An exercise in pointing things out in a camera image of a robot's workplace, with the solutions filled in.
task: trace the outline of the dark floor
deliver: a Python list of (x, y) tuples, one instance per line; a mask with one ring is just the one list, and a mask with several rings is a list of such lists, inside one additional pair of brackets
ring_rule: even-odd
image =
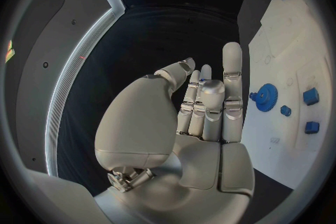
[[(98, 124), (114, 97), (137, 78), (193, 57), (198, 69), (210, 64), (213, 78), (222, 79), (222, 47), (229, 41), (240, 42), (246, 111), (248, 44), (270, 0), (123, 1), (127, 11), (86, 59), (69, 93), (59, 130), (59, 176), (84, 185), (92, 195), (110, 186), (94, 153)], [(173, 95), (176, 110), (185, 89), (186, 83)], [(254, 199), (242, 223), (262, 218), (291, 192), (262, 173), (255, 174)]]

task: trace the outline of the blue gear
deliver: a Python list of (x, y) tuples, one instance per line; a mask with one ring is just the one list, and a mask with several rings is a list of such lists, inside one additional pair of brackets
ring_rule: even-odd
[(256, 107), (262, 112), (268, 112), (278, 101), (278, 90), (272, 84), (265, 84), (258, 93), (250, 93), (250, 98), (255, 101)]

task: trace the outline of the led light strip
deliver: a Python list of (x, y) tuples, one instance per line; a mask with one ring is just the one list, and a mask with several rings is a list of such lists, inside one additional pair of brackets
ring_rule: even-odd
[(116, 21), (112, 8), (102, 15), (87, 31), (67, 60), (57, 80), (49, 105), (45, 127), (45, 160), (48, 175), (58, 176), (57, 139), (64, 105), (73, 81), (82, 68), (85, 59), (92, 52), (98, 41)]

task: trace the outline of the blue cube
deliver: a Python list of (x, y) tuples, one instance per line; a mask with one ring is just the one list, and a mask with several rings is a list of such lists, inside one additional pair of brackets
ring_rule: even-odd
[(307, 122), (306, 123), (306, 134), (318, 133), (320, 129), (320, 123), (318, 122)]
[(304, 92), (304, 102), (307, 105), (313, 105), (320, 101), (319, 93), (316, 88)]

